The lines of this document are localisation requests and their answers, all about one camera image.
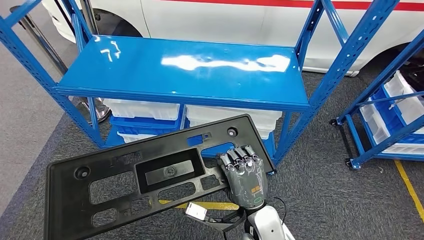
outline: yellow floor line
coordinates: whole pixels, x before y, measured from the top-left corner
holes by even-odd
[[[408,192],[411,195],[413,202],[415,203],[415,207],[418,210],[419,216],[421,217],[422,222],[424,223],[423,205],[421,204],[420,199],[417,196],[417,193],[415,193],[414,187],[412,186],[411,181],[408,178],[407,173],[405,172],[404,166],[402,166],[402,163],[399,160],[394,160],[394,164],[396,164],[397,170],[399,171],[400,176],[405,182],[406,188],[408,189]]]
[[[161,204],[167,204],[172,202],[170,200],[159,200]],[[194,201],[194,204],[204,207],[207,210],[237,210],[239,206],[231,202],[211,202],[211,201]],[[181,204],[176,206],[176,209],[185,209],[187,208],[188,203]]]

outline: red stripe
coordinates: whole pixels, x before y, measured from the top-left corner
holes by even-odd
[[[165,0],[177,2],[209,3],[209,4],[237,4],[237,5],[255,5],[270,7],[292,7],[292,8],[311,8],[314,1],[305,0]],[[371,2],[366,1],[333,1],[336,9],[356,9],[366,10]],[[395,7],[398,11],[423,12],[424,3],[418,2],[399,2]]]

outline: robot finger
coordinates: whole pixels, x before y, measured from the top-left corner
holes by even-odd
[[[241,157],[241,159],[243,159],[248,167],[253,166],[254,160],[241,147],[236,147],[234,150]]]
[[[220,154],[219,158],[221,159],[222,164],[228,171],[234,172],[236,170],[236,168],[234,167],[234,163],[230,160],[226,153]]]
[[[253,151],[252,146],[246,145],[242,146],[242,148],[254,161],[258,161],[260,159],[259,156],[255,153],[255,151]]]
[[[245,165],[245,162],[237,155],[237,153],[234,151],[234,149],[228,149],[226,151],[226,154],[230,156],[230,158],[234,162],[234,166],[236,166],[236,165],[244,166]]]

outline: round hole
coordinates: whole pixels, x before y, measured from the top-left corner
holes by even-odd
[[[235,127],[228,128],[228,130],[226,132],[230,137],[235,137],[235,136],[237,136],[237,134],[239,134],[237,132],[237,128],[235,128]]]
[[[83,180],[90,175],[90,168],[86,166],[80,166],[75,170],[75,178]]]

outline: white plastic bin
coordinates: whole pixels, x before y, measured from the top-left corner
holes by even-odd
[[[124,133],[120,133],[120,132],[117,132],[117,134],[123,138],[123,141],[126,144],[134,142],[134,141],[147,139],[147,138],[151,138],[151,137],[156,136],[156,135],[150,135],[150,134],[124,134]]]
[[[388,137],[390,132],[388,131],[382,116],[377,111],[374,104],[362,106],[360,109],[365,122],[368,124],[369,129],[372,132],[372,137],[376,144],[381,143]],[[424,144],[415,143],[395,143],[383,151],[385,154],[424,154]]]
[[[368,124],[369,129],[372,132],[372,137],[376,144],[383,142],[386,138],[390,136],[390,132],[386,127],[385,122],[383,121],[382,116],[379,111],[377,111],[374,104],[368,104],[359,108],[360,113],[363,116],[363,119]]]
[[[395,143],[383,151],[385,154],[424,154],[424,144]]]
[[[412,94],[415,92],[399,70],[396,71],[394,77],[390,81],[384,84],[384,88],[390,97]],[[410,124],[415,119],[424,115],[424,99],[421,96],[408,97],[396,102],[406,124]],[[415,133],[424,134],[424,127]]]
[[[133,101],[109,98],[104,99],[103,104],[112,110],[114,117],[140,117],[171,121],[177,120],[180,108],[180,105],[177,103]]]
[[[187,118],[190,127],[249,114],[263,140],[267,140],[270,133],[276,129],[277,120],[283,112],[235,107],[187,105]]]

